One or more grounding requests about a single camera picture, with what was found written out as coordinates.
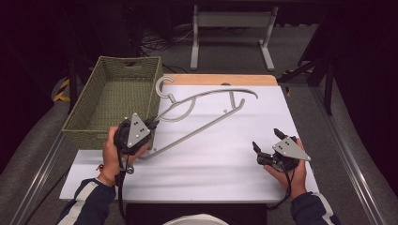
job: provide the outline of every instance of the striped sleeve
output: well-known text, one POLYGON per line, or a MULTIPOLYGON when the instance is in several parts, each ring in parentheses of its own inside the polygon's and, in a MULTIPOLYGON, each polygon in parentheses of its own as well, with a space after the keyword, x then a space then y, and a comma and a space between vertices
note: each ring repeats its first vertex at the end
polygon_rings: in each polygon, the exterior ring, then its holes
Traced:
POLYGON ((328 201, 320 193, 307 192, 298 196, 292 201, 290 212, 298 225, 341 224, 328 201))
POLYGON ((104 224, 115 196, 114 187, 107 187, 97 179, 84 180, 56 224, 104 224))

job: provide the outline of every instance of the wrist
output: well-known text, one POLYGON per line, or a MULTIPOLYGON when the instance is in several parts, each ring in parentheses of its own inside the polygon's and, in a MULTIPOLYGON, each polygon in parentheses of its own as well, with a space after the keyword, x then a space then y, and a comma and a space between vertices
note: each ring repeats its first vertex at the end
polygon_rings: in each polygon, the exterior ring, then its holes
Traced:
POLYGON ((108 187, 113 187, 115 185, 115 172, 109 171, 107 167, 100 164, 96 171, 99 170, 99 179, 104 185, 108 187))
POLYGON ((290 193, 290 198, 295 200, 298 196, 307 193, 307 189, 305 187, 300 188, 292 188, 292 192, 290 193))

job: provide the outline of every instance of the person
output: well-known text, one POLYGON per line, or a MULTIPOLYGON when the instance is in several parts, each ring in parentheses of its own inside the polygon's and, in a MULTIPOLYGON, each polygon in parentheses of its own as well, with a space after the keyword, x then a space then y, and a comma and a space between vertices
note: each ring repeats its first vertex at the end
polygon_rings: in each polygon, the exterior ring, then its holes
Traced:
MULTIPOLYGON (((297 139, 297 144, 301 149, 304 149, 300 139, 297 139)), ((264 169, 279 181, 284 190, 287 190, 288 182, 283 172, 279 172, 268 165, 265 165, 264 169)), ((290 198, 292 199, 292 205, 290 213, 296 224, 341 224, 321 193, 307 191, 305 187, 307 171, 304 160, 300 160, 297 168, 288 174, 291 179, 290 198)))
MULTIPOLYGON (((82 181, 76 190, 74 199, 67 203, 61 212, 56 224, 104 224, 109 215, 109 205, 115 199, 115 176, 120 173, 119 159, 114 145, 114 135, 118 127, 110 127, 108 137, 103 144, 103 164, 99 166, 99 176, 82 181)), ((143 145, 136 155, 126 157, 129 164, 141 156, 148 144, 143 145)), ((264 169, 275 177, 281 186, 287 190, 288 183, 283 172, 278 172, 270 166, 264 169)), ((328 201, 320 193, 308 192, 305 187, 306 169, 305 162, 300 161, 295 173, 289 172, 291 177, 291 215, 298 225, 301 224, 340 224, 340 220, 331 210, 328 201)), ((164 224, 208 224, 227 225, 228 223, 208 214, 177 217, 164 224)))

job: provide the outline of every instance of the wicker basket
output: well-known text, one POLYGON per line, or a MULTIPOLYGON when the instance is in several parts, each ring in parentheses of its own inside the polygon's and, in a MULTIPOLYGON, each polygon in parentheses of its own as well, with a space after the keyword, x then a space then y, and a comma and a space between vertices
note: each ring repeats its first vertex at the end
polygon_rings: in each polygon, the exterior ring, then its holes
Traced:
POLYGON ((101 56, 62 131, 79 149, 102 149, 110 126, 133 113, 143 120, 156 116, 161 65, 159 57, 101 56))

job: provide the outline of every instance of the bracelet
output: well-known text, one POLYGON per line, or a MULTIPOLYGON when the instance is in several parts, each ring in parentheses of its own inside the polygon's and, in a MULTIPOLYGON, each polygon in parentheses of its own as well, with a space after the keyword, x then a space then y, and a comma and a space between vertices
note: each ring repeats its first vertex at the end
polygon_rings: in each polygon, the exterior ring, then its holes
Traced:
POLYGON ((112 187, 115 185, 115 181, 112 181, 106 175, 103 173, 103 164, 100 164, 96 171, 99 170, 99 176, 101 176, 108 184, 110 184, 112 187))

